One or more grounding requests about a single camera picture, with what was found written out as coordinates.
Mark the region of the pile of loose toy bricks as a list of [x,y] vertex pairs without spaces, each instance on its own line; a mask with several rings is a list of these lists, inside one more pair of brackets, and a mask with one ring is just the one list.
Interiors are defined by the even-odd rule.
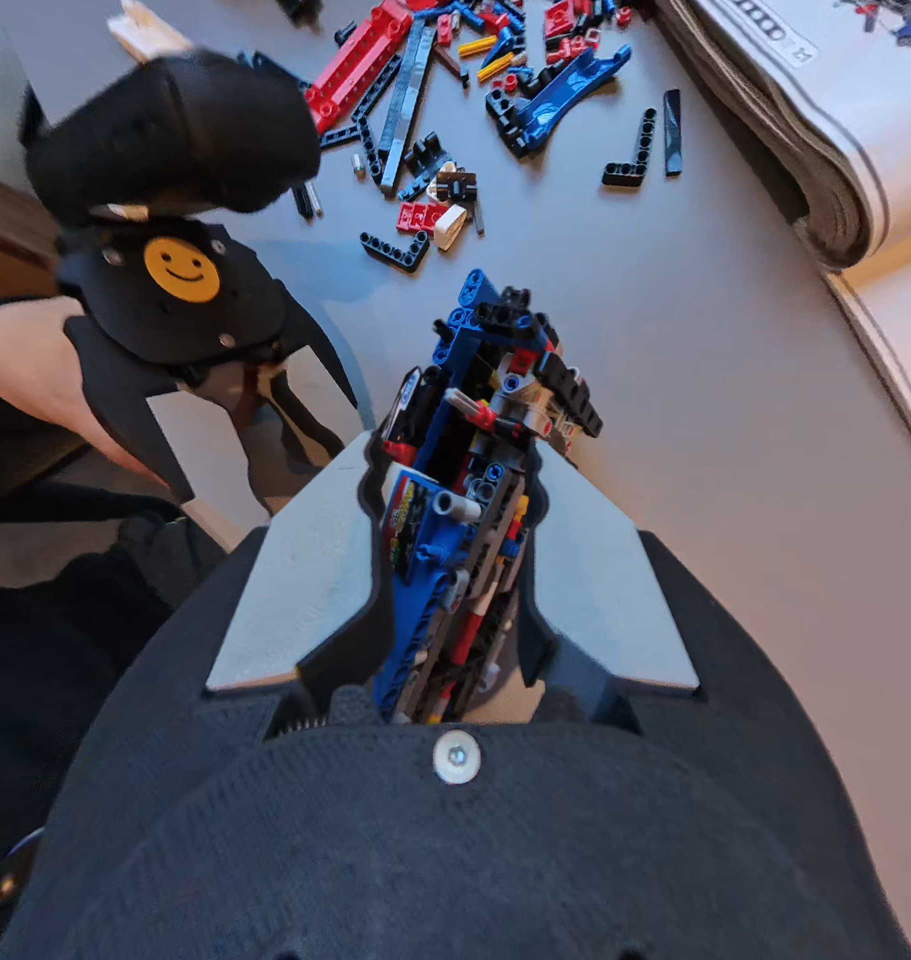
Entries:
[[[453,286],[479,267],[497,286],[510,283],[536,292],[552,287],[590,292],[626,292],[685,282],[696,262],[695,219],[685,210],[686,186],[661,172],[661,137],[656,158],[639,189],[601,183],[605,162],[627,159],[644,108],[656,107],[665,88],[683,78],[654,2],[640,2],[627,30],[605,29],[599,56],[622,46],[630,62],[561,119],[544,146],[515,158],[486,112],[492,83],[468,86],[428,57],[404,148],[436,133],[441,149],[457,166],[476,174],[486,232],[465,224],[447,250],[437,247],[417,271],[425,289]],[[285,215],[283,241],[261,251],[279,266],[296,292],[324,301],[354,302],[387,285],[414,284],[401,270],[381,265],[359,241],[369,232],[393,246],[414,239],[396,228],[397,189],[383,194],[371,174],[358,179],[350,153],[365,156],[360,142],[335,149],[322,162],[319,190],[327,215],[316,225]]]

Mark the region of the blue toy brick car model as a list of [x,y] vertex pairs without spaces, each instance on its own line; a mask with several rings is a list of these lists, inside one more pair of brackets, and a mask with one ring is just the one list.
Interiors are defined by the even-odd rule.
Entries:
[[434,323],[427,366],[403,378],[379,427],[393,465],[381,541],[393,574],[394,641],[373,680],[387,723],[456,717],[498,674],[529,539],[530,443],[564,460],[603,421],[531,292],[474,269]]

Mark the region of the person's left forearm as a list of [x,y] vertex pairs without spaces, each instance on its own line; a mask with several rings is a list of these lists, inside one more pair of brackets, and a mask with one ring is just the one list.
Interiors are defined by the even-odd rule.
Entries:
[[65,322],[79,316],[60,295],[0,306],[0,398],[36,420],[66,428],[126,470],[160,483],[97,420],[82,389],[78,353]]

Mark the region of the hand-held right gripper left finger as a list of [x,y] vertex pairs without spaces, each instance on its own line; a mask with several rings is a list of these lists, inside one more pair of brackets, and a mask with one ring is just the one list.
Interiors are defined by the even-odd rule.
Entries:
[[271,520],[206,681],[212,694],[299,685],[324,710],[363,686],[394,642],[382,546],[392,462],[359,434]]

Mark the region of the person's dark clothing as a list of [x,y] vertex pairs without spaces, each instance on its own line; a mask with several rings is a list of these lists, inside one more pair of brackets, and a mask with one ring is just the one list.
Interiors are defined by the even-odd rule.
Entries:
[[114,544],[53,579],[0,587],[0,939],[21,894],[21,843],[44,827],[105,699],[224,551],[161,499],[111,497]]

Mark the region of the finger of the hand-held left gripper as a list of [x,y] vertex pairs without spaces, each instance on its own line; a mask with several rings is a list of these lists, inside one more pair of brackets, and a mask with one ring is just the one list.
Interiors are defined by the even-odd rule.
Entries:
[[283,314],[281,332],[278,341],[272,347],[274,359],[282,360],[305,347],[310,348],[353,408],[357,409],[357,398],[335,345],[322,326],[293,297],[285,284],[281,281],[274,281],[274,284],[281,298]]
[[68,317],[64,332],[79,359],[85,400],[103,429],[164,482],[177,502],[192,500],[191,484],[149,403],[177,394],[174,378],[131,356],[90,316]]

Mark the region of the thick instruction booklet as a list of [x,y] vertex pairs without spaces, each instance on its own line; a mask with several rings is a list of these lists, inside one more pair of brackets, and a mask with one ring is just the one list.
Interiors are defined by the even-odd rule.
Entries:
[[660,23],[805,198],[846,269],[911,237],[911,2],[662,1]]

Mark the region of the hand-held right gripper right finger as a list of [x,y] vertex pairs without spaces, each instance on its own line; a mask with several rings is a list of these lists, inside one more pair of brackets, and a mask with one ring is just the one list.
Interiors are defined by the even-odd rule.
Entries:
[[613,719],[630,693],[690,697],[700,678],[635,524],[544,440],[530,442],[517,576],[521,680]]

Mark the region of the pale wooden block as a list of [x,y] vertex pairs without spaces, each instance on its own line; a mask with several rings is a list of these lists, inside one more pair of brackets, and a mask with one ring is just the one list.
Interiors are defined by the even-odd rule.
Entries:
[[138,1],[121,1],[119,13],[106,20],[110,35],[137,64],[166,56],[181,56],[196,45],[183,33]]

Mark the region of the white instruction booklet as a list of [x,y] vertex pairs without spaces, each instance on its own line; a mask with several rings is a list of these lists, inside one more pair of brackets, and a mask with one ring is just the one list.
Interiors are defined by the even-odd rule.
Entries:
[[911,433],[911,237],[823,278]]

